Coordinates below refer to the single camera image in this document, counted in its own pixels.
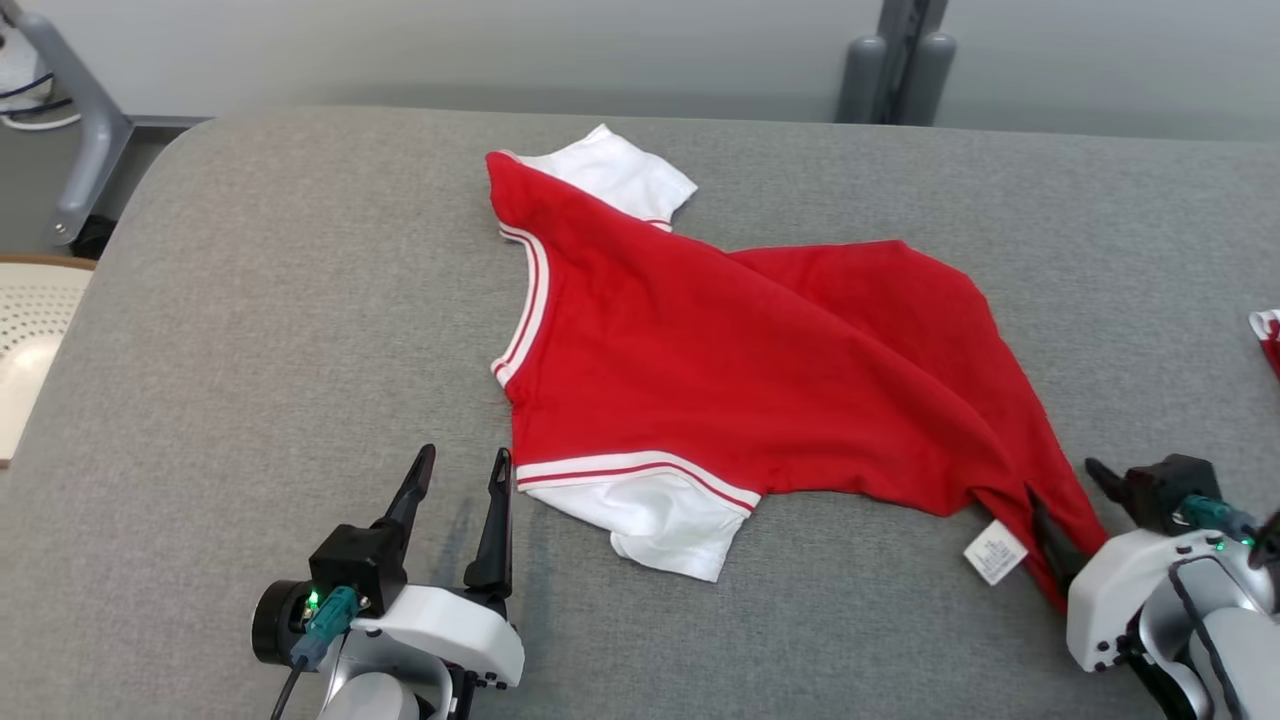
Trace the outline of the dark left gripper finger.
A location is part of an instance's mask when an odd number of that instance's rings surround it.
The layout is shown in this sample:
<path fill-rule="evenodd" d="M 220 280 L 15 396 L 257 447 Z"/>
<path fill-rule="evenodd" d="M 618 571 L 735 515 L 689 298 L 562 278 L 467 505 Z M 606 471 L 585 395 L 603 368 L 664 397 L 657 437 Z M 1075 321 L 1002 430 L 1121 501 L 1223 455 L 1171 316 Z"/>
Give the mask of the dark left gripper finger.
<path fill-rule="evenodd" d="M 410 470 L 406 473 L 381 523 L 399 529 L 403 537 L 410 537 L 420 503 L 425 500 L 436 460 L 436 446 L 424 445 L 417 452 Z"/>
<path fill-rule="evenodd" d="M 474 561 L 463 573 L 463 592 L 472 600 L 507 600 L 513 591 L 512 459 L 499 448 L 488 482 L 489 507 Z"/>

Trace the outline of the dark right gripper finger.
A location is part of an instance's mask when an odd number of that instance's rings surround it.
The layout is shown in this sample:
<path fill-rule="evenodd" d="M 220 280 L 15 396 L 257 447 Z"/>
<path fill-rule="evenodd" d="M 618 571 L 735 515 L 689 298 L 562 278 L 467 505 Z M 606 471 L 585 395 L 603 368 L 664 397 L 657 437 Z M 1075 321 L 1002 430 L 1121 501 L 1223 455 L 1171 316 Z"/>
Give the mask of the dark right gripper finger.
<path fill-rule="evenodd" d="M 1032 532 L 1047 564 L 1050 579 L 1060 593 L 1068 593 L 1092 557 L 1092 544 L 1074 525 L 1060 523 L 1050 505 L 1030 487 L 1027 488 L 1027 497 L 1030 502 Z"/>
<path fill-rule="evenodd" d="M 1084 460 L 1084 469 L 1085 474 L 1100 487 L 1108 501 L 1125 509 L 1132 506 L 1133 488 L 1125 477 L 1121 477 L 1097 457 L 1087 457 Z"/>

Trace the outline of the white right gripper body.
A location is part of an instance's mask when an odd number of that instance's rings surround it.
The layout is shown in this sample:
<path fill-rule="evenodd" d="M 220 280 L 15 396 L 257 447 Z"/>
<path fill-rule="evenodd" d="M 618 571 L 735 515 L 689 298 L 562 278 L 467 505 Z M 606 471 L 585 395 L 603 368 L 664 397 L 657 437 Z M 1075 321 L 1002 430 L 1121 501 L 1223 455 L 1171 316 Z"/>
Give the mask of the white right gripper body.
<path fill-rule="evenodd" d="M 1217 560 L 1240 585 L 1245 606 L 1272 614 L 1276 591 L 1265 569 L 1251 569 L 1249 548 L 1215 530 L 1181 536 L 1135 529 L 1108 539 L 1068 591 L 1068 650 L 1085 673 L 1116 664 L 1117 638 L 1140 614 L 1169 568 L 1180 560 Z"/>

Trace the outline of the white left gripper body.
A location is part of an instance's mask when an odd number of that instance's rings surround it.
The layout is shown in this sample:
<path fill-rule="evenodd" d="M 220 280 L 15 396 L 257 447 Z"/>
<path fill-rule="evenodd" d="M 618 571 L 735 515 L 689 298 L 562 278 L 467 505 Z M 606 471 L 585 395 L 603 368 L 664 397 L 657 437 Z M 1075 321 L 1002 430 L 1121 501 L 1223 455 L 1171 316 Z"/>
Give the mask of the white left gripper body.
<path fill-rule="evenodd" d="M 348 679 L 384 674 L 411 691 L 451 693 L 449 670 L 520 685 L 525 647 L 497 611 L 439 587 L 408 585 L 380 618 L 348 632 Z"/>

